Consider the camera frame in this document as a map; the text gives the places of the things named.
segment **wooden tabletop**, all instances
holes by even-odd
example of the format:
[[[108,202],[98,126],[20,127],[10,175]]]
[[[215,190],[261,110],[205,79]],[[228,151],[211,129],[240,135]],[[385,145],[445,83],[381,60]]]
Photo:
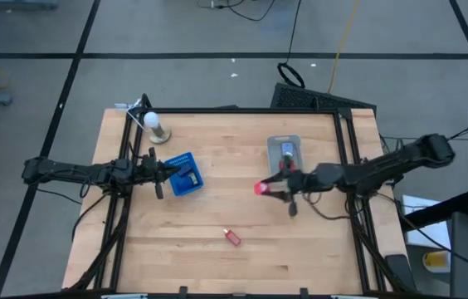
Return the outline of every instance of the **wooden tabletop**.
[[[117,158],[124,112],[106,110],[94,163]],[[172,128],[171,140],[155,145],[166,160],[193,153],[202,175],[202,189],[175,197],[169,182],[158,200],[152,184],[134,187],[118,292],[297,294],[359,294],[353,234],[347,219],[328,221],[298,198],[299,213],[290,218],[287,204],[258,197],[254,183],[270,176],[266,139],[271,135],[299,135],[304,171],[321,162],[339,163],[331,115],[161,114]],[[371,110],[353,110],[362,157],[382,154],[378,129]],[[344,128],[345,143],[349,143]],[[153,146],[147,136],[140,153]],[[348,147],[349,161],[352,160]],[[392,196],[389,188],[381,193]],[[93,188],[81,212],[98,199]],[[321,212],[344,215],[345,194],[331,191],[317,203]],[[370,201],[380,253],[403,253],[406,248],[395,205],[377,197]],[[109,200],[82,220],[72,244],[63,287],[76,282],[100,250]],[[241,239],[233,247],[223,228]],[[372,261],[365,254],[371,288],[375,289]],[[105,269],[107,286],[112,256]]]

